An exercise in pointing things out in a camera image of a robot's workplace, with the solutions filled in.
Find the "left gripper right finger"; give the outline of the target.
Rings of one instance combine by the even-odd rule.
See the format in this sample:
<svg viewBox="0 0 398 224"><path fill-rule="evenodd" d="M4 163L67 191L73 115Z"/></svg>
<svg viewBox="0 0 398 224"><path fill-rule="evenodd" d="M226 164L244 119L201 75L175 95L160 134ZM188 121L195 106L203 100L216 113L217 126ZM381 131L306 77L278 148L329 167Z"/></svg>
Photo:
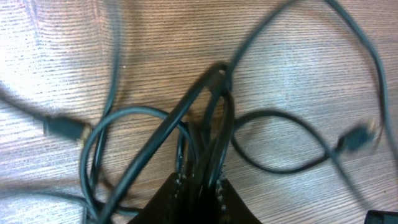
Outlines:
<svg viewBox="0 0 398 224"><path fill-rule="evenodd" d="M216 184L216 223L261 224L228 179L218 180Z"/></svg>

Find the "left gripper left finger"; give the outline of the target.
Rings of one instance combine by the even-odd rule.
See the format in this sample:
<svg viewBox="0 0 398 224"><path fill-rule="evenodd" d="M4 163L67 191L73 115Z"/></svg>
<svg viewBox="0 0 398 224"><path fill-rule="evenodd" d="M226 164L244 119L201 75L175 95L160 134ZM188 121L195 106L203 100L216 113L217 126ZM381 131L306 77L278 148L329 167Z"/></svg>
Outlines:
<svg viewBox="0 0 398 224"><path fill-rule="evenodd" d="M178 223L178 195L181 186L180 174L171 174L143 210L128 224Z"/></svg>

